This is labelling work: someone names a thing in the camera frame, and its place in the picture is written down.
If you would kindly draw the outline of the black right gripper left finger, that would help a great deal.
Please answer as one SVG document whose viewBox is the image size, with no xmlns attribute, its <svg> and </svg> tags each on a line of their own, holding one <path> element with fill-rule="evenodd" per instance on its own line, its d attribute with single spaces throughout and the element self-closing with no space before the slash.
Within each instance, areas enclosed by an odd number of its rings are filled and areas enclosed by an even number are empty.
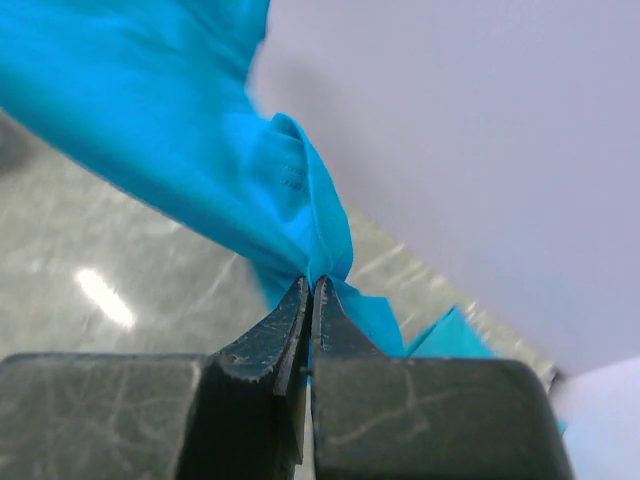
<svg viewBox="0 0 640 480">
<path fill-rule="evenodd" d="M 310 293 L 213 354 L 26 353 L 1 364 L 5 479 L 290 479 Z"/>
</svg>

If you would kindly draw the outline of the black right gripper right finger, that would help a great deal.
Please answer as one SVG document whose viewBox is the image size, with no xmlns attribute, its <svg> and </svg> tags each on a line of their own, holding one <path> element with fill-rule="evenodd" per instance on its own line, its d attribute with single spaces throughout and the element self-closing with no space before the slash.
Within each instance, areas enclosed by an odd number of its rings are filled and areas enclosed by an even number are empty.
<svg viewBox="0 0 640 480">
<path fill-rule="evenodd" d="M 546 391 L 515 360 L 398 358 L 314 291 L 310 349 L 319 479 L 570 479 Z"/>
</svg>

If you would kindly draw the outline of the blue t shirt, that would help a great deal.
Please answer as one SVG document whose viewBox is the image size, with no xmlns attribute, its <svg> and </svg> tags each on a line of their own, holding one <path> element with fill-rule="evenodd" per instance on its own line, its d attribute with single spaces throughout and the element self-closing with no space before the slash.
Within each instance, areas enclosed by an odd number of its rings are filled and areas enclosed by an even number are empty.
<svg viewBox="0 0 640 480">
<path fill-rule="evenodd" d="M 263 117 L 247 80 L 265 1 L 5 1 L 1 106 L 53 147 L 249 259 L 270 302 L 332 280 L 383 352 L 405 354 L 389 302 L 346 279 L 347 213 L 302 127 Z"/>
</svg>

